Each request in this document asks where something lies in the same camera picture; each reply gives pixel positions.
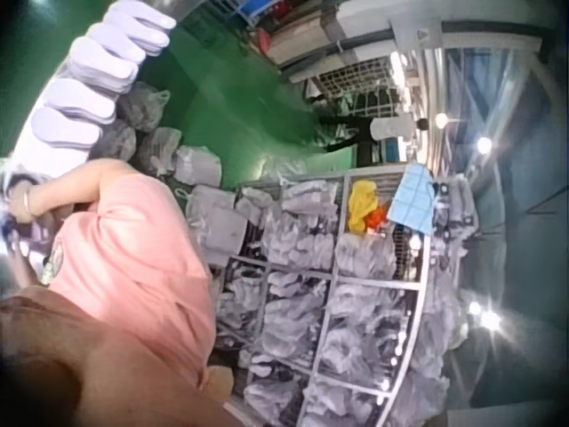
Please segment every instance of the green floor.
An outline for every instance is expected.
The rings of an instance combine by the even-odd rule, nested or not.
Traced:
[[[104,1],[54,0],[21,11],[0,45],[3,154],[72,40],[105,8]],[[168,50],[145,62],[140,79],[172,92],[162,125],[182,130],[183,144],[206,146],[221,158],[224,188],[257,179],[276,157],[307,159],[311,172],[351,166],[350,150],[325,155],[311,145],[316,122],[300,89],[279,82],[273,67],[214,21],[194,15],[179,25]]]

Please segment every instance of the bracelet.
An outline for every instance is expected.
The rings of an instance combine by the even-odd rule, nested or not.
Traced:
[[[32,219],[36,219],[36,216],[34,214],[32,214],[32,212],[29,210],[29,191],[30,189],[27,189],[26,192],[24,193],[24,207],[26,208],[26,214],[28,214],[29,216],[32,217]]]

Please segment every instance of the wrist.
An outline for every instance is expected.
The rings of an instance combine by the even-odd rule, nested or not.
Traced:
[[[27,214],[32,218],[40,217],[44,214],[41,208],[38,185],[30,186],[24,195],[24,207],[26,208]]]

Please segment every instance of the blue towel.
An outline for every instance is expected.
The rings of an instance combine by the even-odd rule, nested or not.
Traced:
[[[420,164],[408,165],[391,202],[388,219],[430,236],[434,214],[435,190],[429,170]]]

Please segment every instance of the person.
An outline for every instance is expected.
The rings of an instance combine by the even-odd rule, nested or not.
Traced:
[[[171,191],[100,159],[41,185],[21,182],[9,210],[25,224],[72,204],[88,208],[56,235],[48,287],[17,233],[9,237],[21,287],[0,306],[12,383],[41,402],[52,425],[240,425],[207,392],[211,276]]]
[[[357,129],[353,137],[326,147],[327,152],[338,151],[353,145],[370,148],[372,141],[399,136],[402,136],[405,141],[410,141],[417,129],[423,132],[429,129],[429,121],[426,118],[420,118],[415,122],[411,113],[403,111],[397,117],[320,117],[319,121],[322,125],[347,125]]]

